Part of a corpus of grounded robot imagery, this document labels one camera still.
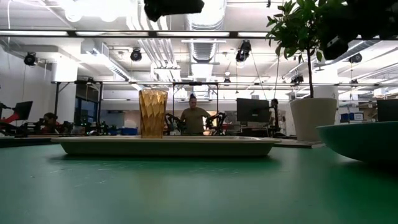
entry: ceiling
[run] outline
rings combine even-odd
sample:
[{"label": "ceiling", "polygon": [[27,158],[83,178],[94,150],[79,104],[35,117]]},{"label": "ceiling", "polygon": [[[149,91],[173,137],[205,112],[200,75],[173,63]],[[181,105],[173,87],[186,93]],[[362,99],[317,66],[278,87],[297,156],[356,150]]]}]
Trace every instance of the ceiling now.
[{"label": "ceiling", "polygon": [[[58,5],[57,1],[66,0],[51,0],[44,1],[48,6]],[[113,22],[103,22],[99,17],[83,17],[78,22],[69,22],[65,18],[65,11],[61,7],[45,8],[41,5],[41,0],[14,0],[9,4],[9,11],[7,5],[9,1],[0,0],[0,29],[8,29],[8,16],[11,29],[77,29],[77,30],[129,30],[126,25],[126,17],[120,16]],[[267,16],[277,14],[277,6],[281,4],[282,0],[273,0],[271,7],[266,7],[267,1],[260,0],[228,0],[226,12],[224,17],[224,30],[244,30],[244,31],[267,31],[266,27]],[[184,15],[168,16],[167,24],[170,30],[187,30],[187,23]],[[2,39],[0,44],[7,44],[7,39]],[[79,69],[79,75],[90,75],[99,80],[113,80],[113,73],[103,64],[93,62],[87,59],[87,56],[80,53],[80,45],[83,39],[68,39],[68,38],[12,38],[11,44],[19,45],[55,45],[72,55],[82,65]],[[123,69],[127,70],[135,80],[148,80],[148,75],[143,72],[150,72],[151,60],[142,50],[142,60],[140,62],[133,62],[129,56],[133,47],[140,47],[137,39],[97,39],[97,42],[104,42],[110,49],[109,56],[117,61]],[[181,42],[181,39],[171,39],[172,48],[175,54],[178,65],[181,68],[181,77],[188,77],[191,72],[191,59],[188,44]],[[250,40],[252,46],[252,54],[245,61],[244,67],[237,68],[235,62],[235,55],[237,48],[240,46],[242,40],[228,39],[226,43],[218,44],[216,48],[216,55],[211,61],[215,63],[211,75],[214,80],[222,82],[225,78],[225,72],[230,72],[232,82],[258,82],[259,78],[262,82],[282,83],[290,82],[291,76],[296,73],[301,73],[307,81],[307,65],[299,65],[298,60],[290,58],[288,60],[281,57],[279,59],[274,53],[276,43],[272,42],[271,46],[268,41],[261,39]],[[351,78],[368,74],[372,75],[380,68],[393,65],[398,56],[397,42],[382,41],[369,48],[361,51],[363,60],[361,63],[353,65],[351,71],[351,64],[349,62],[340,61],[333,65],[323,67],[325,70],[337,70],[339,82],[348,83]],[[363,80],[364,83],[377,83],[383,80],[390,80],[395,82],[393,78],[398,75],[392,69]],[[234,86],[226,86],[225,88],[236,88]],[[261,89],[259,86],[242,87],[243,89]],[[108,89],[126,89],[126,87],[109,86]],[[372,90],[366,88],[364,93]]]}]

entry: green table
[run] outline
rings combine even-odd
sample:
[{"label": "green table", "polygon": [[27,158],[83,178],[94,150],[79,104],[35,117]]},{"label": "green table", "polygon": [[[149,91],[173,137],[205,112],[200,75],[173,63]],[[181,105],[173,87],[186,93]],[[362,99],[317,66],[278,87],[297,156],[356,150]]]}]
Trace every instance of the green table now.
[{"label": "green table", "polygon": [[398,223],[395,173],[328,148],[265,159],[90,158],[0,149],[0,223]]}]

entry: textured drinking glass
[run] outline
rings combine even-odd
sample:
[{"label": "textured drinking glass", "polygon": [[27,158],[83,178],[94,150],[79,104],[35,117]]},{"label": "textured drinking glass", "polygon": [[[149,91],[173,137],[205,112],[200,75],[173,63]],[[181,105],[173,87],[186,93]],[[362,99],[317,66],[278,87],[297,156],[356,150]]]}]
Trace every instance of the textured drinking glass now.
[{"label": "textured drinking glass", "polygon": [[139,111],[141,114],[141,138],[162,138],[166,116],[167,92],[141,90]]}]

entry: computer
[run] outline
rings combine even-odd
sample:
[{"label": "computer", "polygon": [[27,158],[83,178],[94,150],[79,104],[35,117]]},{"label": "computer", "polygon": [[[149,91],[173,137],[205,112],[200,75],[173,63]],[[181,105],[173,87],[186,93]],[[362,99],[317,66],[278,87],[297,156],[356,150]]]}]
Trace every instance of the computer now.
[{"label": "computer", "polygon": [[244,122],[269,123],[269,102],[267,100],[236,99],[237,120]]},{"label": "computer", "polygon": [[379,121],[398,121],[398,100],[378,100],[377,115]]},{"label": "computer", "polygon": [[18,114],[18,120],[24,121],[29,119],[30,110],[32,109],[33,101],[26,101],[17,103],[14,108],[14,114]]}]

